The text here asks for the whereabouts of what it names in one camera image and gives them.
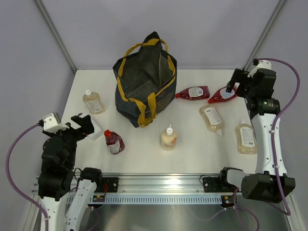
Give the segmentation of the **dark canvas bag yellow handles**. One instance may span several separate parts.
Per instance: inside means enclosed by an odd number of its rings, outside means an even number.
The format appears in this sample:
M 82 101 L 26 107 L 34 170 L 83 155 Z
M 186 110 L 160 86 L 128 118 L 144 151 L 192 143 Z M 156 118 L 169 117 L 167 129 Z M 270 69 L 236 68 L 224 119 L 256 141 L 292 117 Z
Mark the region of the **dark canvas bag yellow handles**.
M 113 72 L 116 109 L 136 128 L 152 123 L 175 98 L 177 60 L 155 31 L 129 48 Z

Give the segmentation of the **cream lotion bottle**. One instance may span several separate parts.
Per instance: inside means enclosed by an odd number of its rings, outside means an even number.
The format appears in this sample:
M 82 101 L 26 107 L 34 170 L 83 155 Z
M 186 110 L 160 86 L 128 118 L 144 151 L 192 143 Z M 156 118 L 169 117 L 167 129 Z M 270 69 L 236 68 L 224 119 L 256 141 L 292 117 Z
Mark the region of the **cream lotion bottle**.
M 177 134 L 171 124 L 161 134 L 161 147 L 166 151 L 171 151 L 175 148 L 177 142 Z

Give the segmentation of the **clear yellow soap bottle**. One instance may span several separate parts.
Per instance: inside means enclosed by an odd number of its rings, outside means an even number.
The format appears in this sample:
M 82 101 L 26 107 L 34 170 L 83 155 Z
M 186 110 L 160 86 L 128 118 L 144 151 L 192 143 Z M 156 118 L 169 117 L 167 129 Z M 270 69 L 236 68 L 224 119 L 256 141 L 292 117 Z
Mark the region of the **clear yellow soap bottle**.
M 97 92 L 86 90 L 83 95 L 83 102 L 87 106 L 89 112 L 93 115 L 98 115 L 105 111 L 105 106 Z

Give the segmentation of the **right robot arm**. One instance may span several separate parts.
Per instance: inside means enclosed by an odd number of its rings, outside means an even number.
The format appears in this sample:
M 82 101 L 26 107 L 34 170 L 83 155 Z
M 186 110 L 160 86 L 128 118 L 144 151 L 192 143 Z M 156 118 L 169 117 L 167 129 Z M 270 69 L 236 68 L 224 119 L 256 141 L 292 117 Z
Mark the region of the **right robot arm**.
M 275 80 L 276 72 L 266 68 L 258 68 L 253 74 L 234 70 L 226 91 L 238 83 L 237 96 L 247 100 L 257 142 L 257 166 L 254 174 L 224 167 L 218 186 L 223 191 L 237 187 L 245 199 L 278 204 L 293 191 L 295 179 L 287 176 L 282 161 L 278 117 L 281 109 L 279 101 L 272 97 Z

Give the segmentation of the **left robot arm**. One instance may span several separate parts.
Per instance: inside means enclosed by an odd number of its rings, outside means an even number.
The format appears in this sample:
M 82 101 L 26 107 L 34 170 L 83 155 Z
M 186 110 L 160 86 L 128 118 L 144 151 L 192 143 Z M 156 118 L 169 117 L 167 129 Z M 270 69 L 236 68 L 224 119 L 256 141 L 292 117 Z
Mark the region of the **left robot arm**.
M 74 179 L 77 142 L 94 133 L 90 115 L 71 117 L 79 125 L 73 128 L 63 124 L 57 113 L 50 113 L 39 121 L 43 133 L 49 136 L 43 144 L 41 173 L 38 178 L 38 195 L 45 209 L 49 231 L 78 231 L 81 220 L 94 192 L 104 189 L 101 170 L 86 167 L 77 181 L 75 197 L 66 210 Z

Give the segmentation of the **small red bottle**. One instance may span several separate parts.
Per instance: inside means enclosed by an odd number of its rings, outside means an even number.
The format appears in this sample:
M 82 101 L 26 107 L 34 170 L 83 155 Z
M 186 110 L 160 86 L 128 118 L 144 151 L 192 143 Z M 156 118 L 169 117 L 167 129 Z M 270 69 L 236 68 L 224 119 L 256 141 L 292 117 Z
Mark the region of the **small red bottle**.
M 125 149 L 125 144 L 122 137 L 114 131 L 107 129 L 104 131 L 104 136 L 106 145 L 112 154 L 118 154 Z

